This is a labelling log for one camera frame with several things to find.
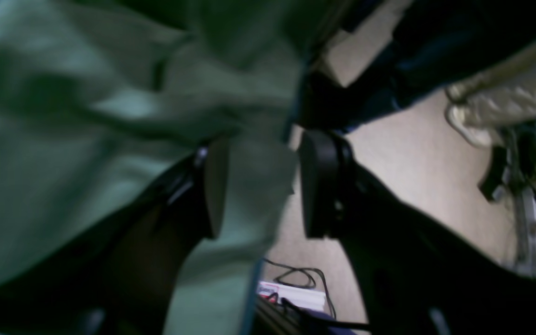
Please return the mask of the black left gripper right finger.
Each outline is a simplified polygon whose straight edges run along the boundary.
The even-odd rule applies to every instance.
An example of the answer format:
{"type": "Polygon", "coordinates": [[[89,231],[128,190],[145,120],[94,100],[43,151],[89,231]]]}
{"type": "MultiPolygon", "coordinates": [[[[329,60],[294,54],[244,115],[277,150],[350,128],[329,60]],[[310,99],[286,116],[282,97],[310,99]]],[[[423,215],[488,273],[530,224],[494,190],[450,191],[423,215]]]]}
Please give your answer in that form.
{"type": "Polygon", "coordinates": [[[536,276],[398,199],[332,132],[297,149],[304,231],[342,246],[373,335],[536,335],[536,276]]]}

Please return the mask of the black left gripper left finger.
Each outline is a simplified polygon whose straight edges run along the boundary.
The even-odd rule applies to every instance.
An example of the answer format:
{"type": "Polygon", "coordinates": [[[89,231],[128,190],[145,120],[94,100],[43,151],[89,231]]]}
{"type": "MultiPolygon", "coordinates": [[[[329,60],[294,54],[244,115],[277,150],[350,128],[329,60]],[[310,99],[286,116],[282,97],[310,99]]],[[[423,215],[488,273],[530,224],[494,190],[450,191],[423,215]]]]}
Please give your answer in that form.
{"type": "Polygon", "coordinates": [[[159,335],[192,250],[221,233],[229,141],[203,142],[138,198],[0,285],[0,335],[159,335]]]}

